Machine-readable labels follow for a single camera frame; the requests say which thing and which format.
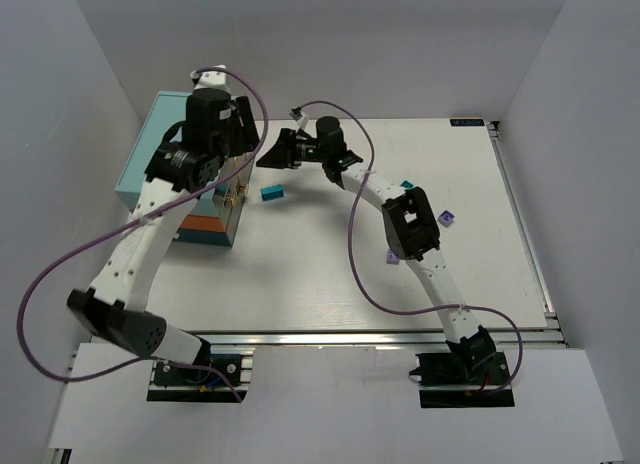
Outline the purple lego brick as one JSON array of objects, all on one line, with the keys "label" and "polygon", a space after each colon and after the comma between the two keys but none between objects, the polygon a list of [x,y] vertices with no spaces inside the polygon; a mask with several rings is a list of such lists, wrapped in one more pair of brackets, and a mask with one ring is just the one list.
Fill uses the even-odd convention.
[{"label": "purple lego brick", "polygon": [[454,223],[454,220],[455,216],[448,210],[443,210],[437,218],[437,221],[445,228],[450,227]]}]

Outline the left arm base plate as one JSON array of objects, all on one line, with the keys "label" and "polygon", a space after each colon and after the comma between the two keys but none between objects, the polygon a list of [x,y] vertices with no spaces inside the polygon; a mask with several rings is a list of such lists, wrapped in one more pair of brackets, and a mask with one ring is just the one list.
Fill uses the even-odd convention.
[{"label": "left arm base plate", "polygon": [[169,363],[152,367],[146,400],[163,403],[233,403],[246,397],[251,382],[253,350],[214,346],[208,366],[219,371],[232,385],[240,399],[223,379],[211,371],[190,370]]}]

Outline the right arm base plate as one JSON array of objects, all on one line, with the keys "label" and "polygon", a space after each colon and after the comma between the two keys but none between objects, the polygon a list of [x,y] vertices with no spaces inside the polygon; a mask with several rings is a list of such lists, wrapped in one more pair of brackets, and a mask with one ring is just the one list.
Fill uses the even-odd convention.
[{"label": "right arm base plate", "polygon": [[416,355],[409,379],[419,387],[422,409],[512,408],[515,400],[507,385],[509,368],[503,352],[469,374],[449,353]]}]

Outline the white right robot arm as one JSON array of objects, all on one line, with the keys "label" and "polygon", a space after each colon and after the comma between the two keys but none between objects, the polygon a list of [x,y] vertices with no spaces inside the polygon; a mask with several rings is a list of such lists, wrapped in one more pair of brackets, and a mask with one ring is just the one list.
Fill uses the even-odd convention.
[{"label": "white right robot arm", "polygon": [[319,163],[328,180],[381,212],[389,250],[411,269],[437,313],[453,365],[471,380],[484,372],[496,353],[488,331],[473,314],[454,282],[441,252],[440,230],[423,189],[405,188],[378,175],[370,163],[350,150],[339,120],[316,121],[314,136],[305,131],[308,116],[291,112],[297,127],[283,129],[274,146],[258,161],[262,168],[296,169]]}]

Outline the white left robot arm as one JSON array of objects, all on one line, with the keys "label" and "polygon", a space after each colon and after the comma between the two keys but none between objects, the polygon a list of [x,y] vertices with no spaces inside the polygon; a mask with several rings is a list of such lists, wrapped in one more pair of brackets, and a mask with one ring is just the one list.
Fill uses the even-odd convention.
[{"label": "white left robot arm", "polygon": [[205,366],[203,339],[148,312],[153,280],[180,225],[195,206],[190,194],[204,189],[225,162],[253,151],[259,137],[245,96],[201,88],[186,100],[184,120],[163,135],[145,171],[132,217],[103,269],[86,290],[74,290],[67,306],[94,336],[138,357]]}]

